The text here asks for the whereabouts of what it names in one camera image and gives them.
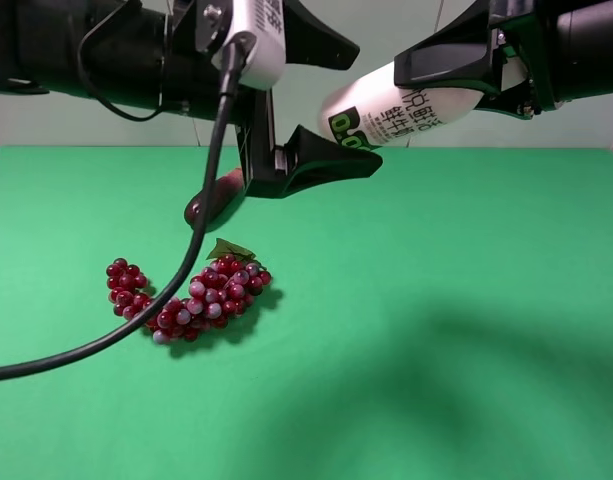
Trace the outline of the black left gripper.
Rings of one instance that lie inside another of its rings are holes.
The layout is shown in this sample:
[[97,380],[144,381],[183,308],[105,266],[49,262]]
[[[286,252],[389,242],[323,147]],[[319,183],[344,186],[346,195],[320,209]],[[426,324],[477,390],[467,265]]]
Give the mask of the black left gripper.
[[[298,126],[288,142],[275,140],[272,88],[240,83],[245,53],[224,46],[220,68],[211,60],[225,40],[227,1],[172,1],[166,18],[161,110],[195,116],[197,105],[218,130],[232,124],[248,195],[286,198],[320,185],[371,177],[383,165],[370,151],[352,149]],[[284,0],[286,63],[349,70],[360,47],[313,15],[300,1]],[[194,93],[203,94],[198,102]]]

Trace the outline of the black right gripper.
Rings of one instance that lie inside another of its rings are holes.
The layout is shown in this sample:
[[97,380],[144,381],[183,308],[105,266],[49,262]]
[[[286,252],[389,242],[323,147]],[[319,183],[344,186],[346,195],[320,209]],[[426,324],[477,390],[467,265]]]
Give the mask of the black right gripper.
[[[480,111],[520,120],[559,109],[554,24],[545,1],[478,0],[431,37],[394,58],[394,85],[486,94]],[[520,82],[501,92],[502,60],[519,59]]]

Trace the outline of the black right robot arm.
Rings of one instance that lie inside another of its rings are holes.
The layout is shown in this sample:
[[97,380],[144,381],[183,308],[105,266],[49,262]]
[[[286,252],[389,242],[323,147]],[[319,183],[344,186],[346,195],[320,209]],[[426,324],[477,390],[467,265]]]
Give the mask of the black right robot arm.
[[613,1],[476,1],[398,54],[394,83],[475,90],[478,110],[522,120],[613,94]]

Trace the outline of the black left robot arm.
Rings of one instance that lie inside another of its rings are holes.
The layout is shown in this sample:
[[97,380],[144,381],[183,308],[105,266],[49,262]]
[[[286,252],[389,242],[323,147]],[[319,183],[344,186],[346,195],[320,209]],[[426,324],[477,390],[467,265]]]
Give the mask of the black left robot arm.
[[272,89],[286,66],[347,70],[359,54],[298,1],[177,1],[167,14],[139,1],[0,1],[0,94],[93,98],[124,119],[139,108],[144,122],[212,120],[235,42],[245,57],[229,121],[250,196],[283,198],[381,167],[377,154],[304,127],[276,143]]

